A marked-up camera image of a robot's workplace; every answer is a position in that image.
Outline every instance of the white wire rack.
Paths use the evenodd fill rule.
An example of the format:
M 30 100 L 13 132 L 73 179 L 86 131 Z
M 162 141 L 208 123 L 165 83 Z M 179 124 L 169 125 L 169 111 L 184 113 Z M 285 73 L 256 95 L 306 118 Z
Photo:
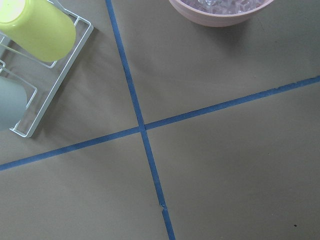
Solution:
M 86 19 L 65 9 L 57 0 L 48 0 L 69 15 L 76 28 L 76 40 L 69 54 L 61 60 L 42 62 L 24 51 L 0 32 L 0 74 L 10 75 L 29 88 L 28 103 L 22 119 L 11 131 L 23 138 L 30 138 L 72 64 L 88 40 L 94 27 Z

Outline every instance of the gray cup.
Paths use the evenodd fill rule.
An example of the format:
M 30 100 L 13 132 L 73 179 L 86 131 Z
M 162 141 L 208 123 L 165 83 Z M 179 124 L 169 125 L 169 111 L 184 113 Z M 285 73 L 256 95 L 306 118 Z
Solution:
M 0 76 L 0 131 L 14 127 L 27 107 L 27 93 L 18 82 Z

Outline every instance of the yellow cup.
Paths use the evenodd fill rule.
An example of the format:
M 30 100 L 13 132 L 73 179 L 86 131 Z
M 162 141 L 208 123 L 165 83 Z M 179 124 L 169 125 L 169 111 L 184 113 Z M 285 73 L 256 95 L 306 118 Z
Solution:
M 65 57 L 76 40 L 72 20 L 47 0 L 0 0 L 0 30 L 44 62 Z

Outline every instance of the tabletop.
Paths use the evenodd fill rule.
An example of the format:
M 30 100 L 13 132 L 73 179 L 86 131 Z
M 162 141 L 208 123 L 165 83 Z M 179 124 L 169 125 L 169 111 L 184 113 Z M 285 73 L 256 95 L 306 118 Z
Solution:
M 60 3 L 94 30 L 33 136 L 0 132 L 1 239 L 320 238 L 319 1 Z

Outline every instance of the clear ice cube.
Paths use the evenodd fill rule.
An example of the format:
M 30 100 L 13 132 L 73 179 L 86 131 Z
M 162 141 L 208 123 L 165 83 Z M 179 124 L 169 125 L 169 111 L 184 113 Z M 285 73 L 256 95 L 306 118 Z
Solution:
M 211 14 L 240 14 L 264 4 L 265 0 L 181 0 L 192 8 Z

